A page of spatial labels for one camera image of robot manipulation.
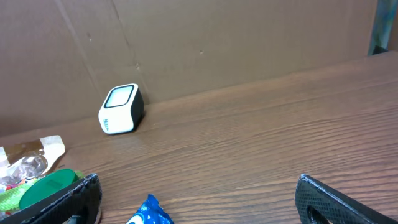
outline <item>green lid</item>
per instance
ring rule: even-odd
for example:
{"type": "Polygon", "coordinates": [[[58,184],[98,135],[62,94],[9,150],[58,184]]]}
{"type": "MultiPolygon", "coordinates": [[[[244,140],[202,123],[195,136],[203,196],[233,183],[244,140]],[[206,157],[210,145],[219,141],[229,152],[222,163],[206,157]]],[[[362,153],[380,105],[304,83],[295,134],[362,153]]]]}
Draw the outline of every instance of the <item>green lid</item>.
{"type": "Polygon", "coordinates": [[[19,201],[19,208],[24,209],[46,197],[68,187],[79,177],[71,169],[58,170],[36,182],[19,201]]]}

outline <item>teal object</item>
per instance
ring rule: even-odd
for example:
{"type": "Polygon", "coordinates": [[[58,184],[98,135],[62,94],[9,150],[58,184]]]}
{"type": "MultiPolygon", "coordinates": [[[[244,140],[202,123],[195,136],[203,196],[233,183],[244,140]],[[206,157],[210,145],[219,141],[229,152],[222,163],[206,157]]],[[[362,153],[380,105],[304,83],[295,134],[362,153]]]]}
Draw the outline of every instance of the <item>teal object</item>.
{"type": "Polygon", "coordinates": [[[52,174],[45,176],[36,182],[19,201],[19,208],[27,208],[50,195],[58,192],[72,183],[76,182],[79,177],[75,171],[71,169],[58,170],[52,174]]]}

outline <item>blue snack wrapper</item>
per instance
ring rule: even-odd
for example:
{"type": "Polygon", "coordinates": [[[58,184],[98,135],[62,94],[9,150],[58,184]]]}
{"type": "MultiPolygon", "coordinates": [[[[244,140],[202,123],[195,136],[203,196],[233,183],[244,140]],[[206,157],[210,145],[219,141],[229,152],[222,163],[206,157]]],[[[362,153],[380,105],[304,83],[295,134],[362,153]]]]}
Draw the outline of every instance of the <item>blue snack wrapper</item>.
{"type": "Polygon", "coordinates": [[[147,200],[126,224],[174,224],[174,222],[159,206],[155,196],[148,195],[147,200]]]}

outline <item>small electronic device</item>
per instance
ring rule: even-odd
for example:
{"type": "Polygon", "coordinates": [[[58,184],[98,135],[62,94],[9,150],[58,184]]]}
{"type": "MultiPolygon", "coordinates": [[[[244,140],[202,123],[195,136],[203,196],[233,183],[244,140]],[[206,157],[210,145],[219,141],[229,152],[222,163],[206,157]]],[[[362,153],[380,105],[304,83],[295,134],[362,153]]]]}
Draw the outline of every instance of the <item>small electronic device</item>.
{"type": "Polygon", "coordinates": [[[137,128],[144,114],[144,100],[137,84],[113,88],[98,113],[99,123],[106,134],[118,134],[137,128]]]}

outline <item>wooden tabletop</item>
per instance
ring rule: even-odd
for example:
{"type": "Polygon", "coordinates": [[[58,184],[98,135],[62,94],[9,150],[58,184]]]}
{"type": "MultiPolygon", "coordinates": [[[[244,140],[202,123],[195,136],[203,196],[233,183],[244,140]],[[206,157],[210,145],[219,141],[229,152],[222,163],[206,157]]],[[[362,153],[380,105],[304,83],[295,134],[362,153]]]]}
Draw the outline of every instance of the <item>wooden tabletop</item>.
{"type": "Polygon", "coordinates": [[[99,175],[102,223],[125,223],[147,194],[175,223],[300,223],[303,173],[398,219],[395,52],[149,105],[134,133],[88,118],[0,145],[54,134],[58,166],[99,175]]]}

